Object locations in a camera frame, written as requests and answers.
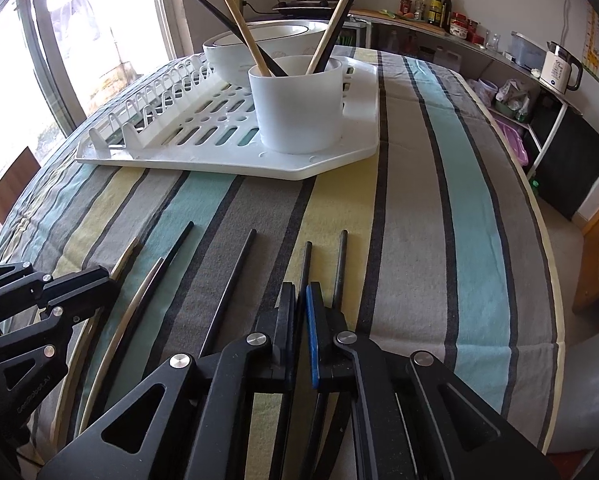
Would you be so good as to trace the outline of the dark sauce bottle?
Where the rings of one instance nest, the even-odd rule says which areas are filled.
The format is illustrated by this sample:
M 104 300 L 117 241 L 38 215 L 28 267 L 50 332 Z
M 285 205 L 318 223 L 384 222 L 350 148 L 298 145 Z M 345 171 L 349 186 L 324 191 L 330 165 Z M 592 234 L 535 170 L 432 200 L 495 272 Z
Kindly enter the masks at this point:
M 441 3 L 441 28 L 445 32 L 450 32 L 450 20 L 452 12 L 452 1 L 443 0 Z

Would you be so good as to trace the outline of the giraffe wall poster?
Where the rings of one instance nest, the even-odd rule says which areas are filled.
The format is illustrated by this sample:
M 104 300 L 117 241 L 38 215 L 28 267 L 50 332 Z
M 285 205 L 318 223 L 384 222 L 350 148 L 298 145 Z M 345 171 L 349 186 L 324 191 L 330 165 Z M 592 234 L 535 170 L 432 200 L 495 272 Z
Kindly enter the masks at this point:
M 599 82 L 599 14 L 588 4 L 586 33 L 583 49 L 584 69 Z

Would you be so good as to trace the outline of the white plastic dish rack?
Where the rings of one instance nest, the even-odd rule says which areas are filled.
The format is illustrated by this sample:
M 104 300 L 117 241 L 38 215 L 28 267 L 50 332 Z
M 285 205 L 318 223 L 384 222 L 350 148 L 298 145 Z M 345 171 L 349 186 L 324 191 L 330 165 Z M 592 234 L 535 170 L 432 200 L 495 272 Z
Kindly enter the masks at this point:
M 132 89 L 80 138 L 82 164 L 304 180 L 370 157 L 379 146 L 375 66 L 344 58 L 341 140 L 316 154 L 276 153 L 260 140 L 249 89 L 202 55 L 181 58 Z

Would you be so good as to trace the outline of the striped tablecloth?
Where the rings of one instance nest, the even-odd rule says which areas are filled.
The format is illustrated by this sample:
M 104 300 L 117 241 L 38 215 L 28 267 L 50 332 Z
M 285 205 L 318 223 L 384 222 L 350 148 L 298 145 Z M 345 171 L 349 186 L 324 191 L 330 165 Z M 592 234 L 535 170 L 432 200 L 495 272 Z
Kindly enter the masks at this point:
M 329 307 L 339 234 L 347 231 L 348 329 L 400 356 L 431 352 L 546 456 L 562 390 L 563 314 L 549 238 L 519 164 L 452 70 L 367 50 L 334 58 L 377 69 L 379 146 L 359 162 L 298 181 L 78 162 L 82 135 L 132 88 L 88 119 L 30 182 L 1 229 L 0 264 L 29 262 L 53 278 L 103 266 L 111 276 L 135 236 L 142 245 L 115 304 L 104 309 L 112 311 L 83 374 L 66 445 L 53 451 L 50 443 L 64 378 L 28 420 L 24 444 L 44 466 L 81 435 L 104 352 L 156 260 L 165 259 L 132 315 L 88 427 L 175 354 L 201 359 L 250 229 L 257 234 L 210 356 L 278 307 L 284 282 L 300 291 L 307 242 L 307 285 L 318 282 Z M 301 463 L 317 391 L 305 292 L 301 305 L 282 479 L 309 479 Z M 280 404 L 280 393 L 255 394 L 238 479 L 269 479 Z

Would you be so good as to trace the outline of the green sauce bottle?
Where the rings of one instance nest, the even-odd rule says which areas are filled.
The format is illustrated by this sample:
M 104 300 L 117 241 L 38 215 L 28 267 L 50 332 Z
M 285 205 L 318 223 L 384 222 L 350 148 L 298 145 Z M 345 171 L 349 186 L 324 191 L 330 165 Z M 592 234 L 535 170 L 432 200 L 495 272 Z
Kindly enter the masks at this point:
M 427 8 L 427 22 L 433 26 L 441 26 L 441 0 L 431 0 Z

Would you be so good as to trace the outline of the metal kitchen shelf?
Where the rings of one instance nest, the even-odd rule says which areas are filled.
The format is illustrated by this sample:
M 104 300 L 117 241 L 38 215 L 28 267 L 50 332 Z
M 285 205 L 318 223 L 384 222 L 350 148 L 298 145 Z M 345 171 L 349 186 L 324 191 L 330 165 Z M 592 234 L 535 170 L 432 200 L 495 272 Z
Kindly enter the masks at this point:
M 447 37 L 439 38 L 406 27 L 372 24 L 351 18 L 349 14 L 345 28 L 355 36 L 356 47 L 394 51 L 422 58 L 451 68 L 464 79 L 488 79 L 498 86 L 511 78 L 521 81 L 531 100 L 524 120 L 505 116 L 496 104 L 490 103 L 488 108 L 496 116 L 523 128 L 531 138 L 533 148 L 527 165 L 527 176 L 531 179 L 536 177 L 539 169 L 546 167 L 547 157 L 555 147 L 555 139 L 564 125 L 567 113 L 581 115 L 565 96 L 547 87 L 531 72 L 517 66 L 505 55 L 490 51 L 480 44 L 471 44 L 447 32 Z

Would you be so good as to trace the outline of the white ceramic bowl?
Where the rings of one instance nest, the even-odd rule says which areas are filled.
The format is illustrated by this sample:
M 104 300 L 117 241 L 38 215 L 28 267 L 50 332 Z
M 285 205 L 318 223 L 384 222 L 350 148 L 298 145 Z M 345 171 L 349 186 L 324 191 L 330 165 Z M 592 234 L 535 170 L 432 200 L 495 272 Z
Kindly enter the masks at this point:
M 312 55 L 323 33 L 325 21 L 271 20 L 249 24 L 257 44 L 272 58 Z M 249 87 L 249 69 L 255 65 L 248 47 L 233 32 L 223 32 L 203 44 L 203 51 L 214 72 L 237 87 Z

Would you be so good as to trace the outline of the induction cooker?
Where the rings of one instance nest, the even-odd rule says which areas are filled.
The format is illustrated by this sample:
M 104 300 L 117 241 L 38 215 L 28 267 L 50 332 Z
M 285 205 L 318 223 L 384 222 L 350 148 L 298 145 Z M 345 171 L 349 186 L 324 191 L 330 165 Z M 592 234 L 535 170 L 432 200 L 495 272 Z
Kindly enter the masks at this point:
M 331 18 L 337 2 L 336 1 L 291 1 L 279 2 L 272 11 L 286 18 L 308 18 L 312 20 L 328 20 Z

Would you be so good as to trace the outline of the wooden cutting board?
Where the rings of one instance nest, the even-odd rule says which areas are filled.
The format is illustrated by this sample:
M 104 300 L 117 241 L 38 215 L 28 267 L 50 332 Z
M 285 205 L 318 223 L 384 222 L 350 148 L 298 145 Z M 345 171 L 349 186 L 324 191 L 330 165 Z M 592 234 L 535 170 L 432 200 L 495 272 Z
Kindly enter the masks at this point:
M 349 12 L 351 18 L 356 20 L 366 21 L 372 24 L 391 25 L 406 27 L 416 32 L 425 32 L 426 34 L 445 38 L 447 37 L 446 32 L 443 29 L 436 27 L 426 22 L 411 20 L 411 18 L 404 18 L 401 15 L 391 13 L 385 10 L 365 10 L 365 9 L 353 9 Z

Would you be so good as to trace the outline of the grey plastic container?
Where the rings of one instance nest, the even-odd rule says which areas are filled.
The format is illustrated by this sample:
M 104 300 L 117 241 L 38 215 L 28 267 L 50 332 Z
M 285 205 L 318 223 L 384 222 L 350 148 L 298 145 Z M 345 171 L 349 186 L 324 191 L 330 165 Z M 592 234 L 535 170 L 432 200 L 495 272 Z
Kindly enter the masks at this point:
M 546 50 L 520 32 L 511 32 L 509 53 L 517 66 L 529 72 L 541 70 L 545 64 Z

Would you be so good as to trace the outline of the white utensil holder cup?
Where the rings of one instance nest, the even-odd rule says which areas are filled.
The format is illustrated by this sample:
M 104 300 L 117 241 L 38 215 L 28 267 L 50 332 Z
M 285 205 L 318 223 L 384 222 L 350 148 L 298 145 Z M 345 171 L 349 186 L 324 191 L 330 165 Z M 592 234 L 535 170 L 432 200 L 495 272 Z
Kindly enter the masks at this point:
M 308 55 L 283 56 L 283 76 L 249 70 L 262 143 L 274 152 L 313 154 L 331 148 L 343 132 L 344 65 L 330 58 L 320 73 L 307 72 Z

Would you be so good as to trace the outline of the pink lid storage box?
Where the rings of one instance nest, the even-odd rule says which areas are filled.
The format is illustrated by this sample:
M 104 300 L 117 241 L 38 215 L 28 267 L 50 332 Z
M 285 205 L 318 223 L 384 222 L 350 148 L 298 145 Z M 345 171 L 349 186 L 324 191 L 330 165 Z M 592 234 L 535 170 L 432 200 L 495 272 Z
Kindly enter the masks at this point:
M 500 117 L 496 117 L 495 120 L 502 133 L 505 135 L 509 147 L 513 151 L 517 161 L 522 167 L 525 167 L 528 164 L 528 154 L 524 148 L 520 131 L 517 130 L 517 128 L 513 125 L 510 125 L 508 122 L 505 122 Z

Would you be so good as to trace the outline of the white electric kettle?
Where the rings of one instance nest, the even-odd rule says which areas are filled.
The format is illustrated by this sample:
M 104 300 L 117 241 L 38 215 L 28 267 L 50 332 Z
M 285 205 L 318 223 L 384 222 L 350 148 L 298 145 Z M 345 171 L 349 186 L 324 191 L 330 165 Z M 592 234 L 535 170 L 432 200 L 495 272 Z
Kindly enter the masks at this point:
M 565 47 L 554 41 L 549 41 L 547 47 L 539 80 L 561 94 L 577 91 L 583 79 L 583 64 Z

